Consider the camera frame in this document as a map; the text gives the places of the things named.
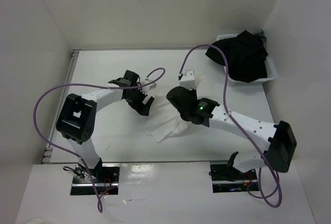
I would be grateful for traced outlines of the white skirt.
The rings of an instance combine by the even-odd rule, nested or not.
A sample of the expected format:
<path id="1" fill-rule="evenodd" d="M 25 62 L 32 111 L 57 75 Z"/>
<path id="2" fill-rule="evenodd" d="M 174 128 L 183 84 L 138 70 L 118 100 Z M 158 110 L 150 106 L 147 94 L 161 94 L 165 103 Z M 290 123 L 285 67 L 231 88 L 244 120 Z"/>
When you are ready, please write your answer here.
<path id="1" fill-rule="evenodd" d="M 154 102 L 148 116 L 141 117 L 144 130 L 157 143 L 181 136 L 190 126 L 166 99 L 165 94 L 153 94 Z"/>

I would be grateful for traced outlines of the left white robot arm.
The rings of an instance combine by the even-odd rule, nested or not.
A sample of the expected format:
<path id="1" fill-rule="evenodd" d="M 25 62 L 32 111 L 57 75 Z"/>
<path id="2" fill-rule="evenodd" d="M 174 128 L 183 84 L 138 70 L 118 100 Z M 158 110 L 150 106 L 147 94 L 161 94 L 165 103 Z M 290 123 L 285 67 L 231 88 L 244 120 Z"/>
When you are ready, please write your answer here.
<path id="1" fill-rule="evenodd" d="M 105 89 L 88 94 L 69 94 L 56 123 L 56 130 L 67 139 L 79 157 L 79 168 L 90 182 L 107 177 L 102 160 L 92 142 L 98 111 L 108 105 L 125 100 L 141 116 L 148 116 L 154 97 L 147 93 L 149 87 L 138 87 L 139 75 L 127 70 L 123 77 L 111 80 Z"/>

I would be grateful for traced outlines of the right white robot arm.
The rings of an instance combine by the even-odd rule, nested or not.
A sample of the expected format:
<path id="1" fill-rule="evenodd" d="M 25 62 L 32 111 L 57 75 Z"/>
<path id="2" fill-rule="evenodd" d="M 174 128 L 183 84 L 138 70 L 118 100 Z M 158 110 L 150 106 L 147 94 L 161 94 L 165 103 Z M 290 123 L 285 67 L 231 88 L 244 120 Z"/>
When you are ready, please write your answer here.
<path id="1" fill-rule="evenodd" d="M 276 172 L 288 172 L 297 147 L 289 123 L 263 122 L 227 111 L 218 102 L 208 98 L 198 99 L 194 90 L 181 86 L 171 89 L 166 98 L 187 122 L 221 129 L 255 142 L 257 149 L 254 151 L 234 152 L 231 155 L 226 167 L 230 178 L 238 179 L 245 172 L 267 165 Z"/>

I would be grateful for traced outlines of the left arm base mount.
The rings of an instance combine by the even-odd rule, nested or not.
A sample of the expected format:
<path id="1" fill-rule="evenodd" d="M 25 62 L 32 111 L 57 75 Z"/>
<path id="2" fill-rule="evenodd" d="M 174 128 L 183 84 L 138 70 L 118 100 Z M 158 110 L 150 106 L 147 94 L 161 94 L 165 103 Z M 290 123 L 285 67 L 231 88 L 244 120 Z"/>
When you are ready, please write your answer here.
<path id="1" fill-rule="evenodd" d="M 95 194 L 88 173 L 79 164 L 76 164 L 74 168 L 64 166 L 63 170 L 73 173 L 71 196 L 90 196 Z M 95 177 L 92 175 L 97 192 L 103 196 L 117 195 L 119 174 L 119 163 L 104 163 L 102 165 L 101 176 Z"/>

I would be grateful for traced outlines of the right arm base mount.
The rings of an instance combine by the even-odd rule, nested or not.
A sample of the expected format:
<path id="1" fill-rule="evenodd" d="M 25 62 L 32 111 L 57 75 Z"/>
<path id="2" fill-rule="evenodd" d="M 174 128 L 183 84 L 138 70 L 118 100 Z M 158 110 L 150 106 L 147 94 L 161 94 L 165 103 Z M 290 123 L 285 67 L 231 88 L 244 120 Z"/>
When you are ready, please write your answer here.
<path id="1" fill-rule="evenodd" d="M 256 170 L 240 172 L 228 168 L 225 162 L 210 164 L 209 176 L 212 180 L 213 193 L 259 191 Z"/>

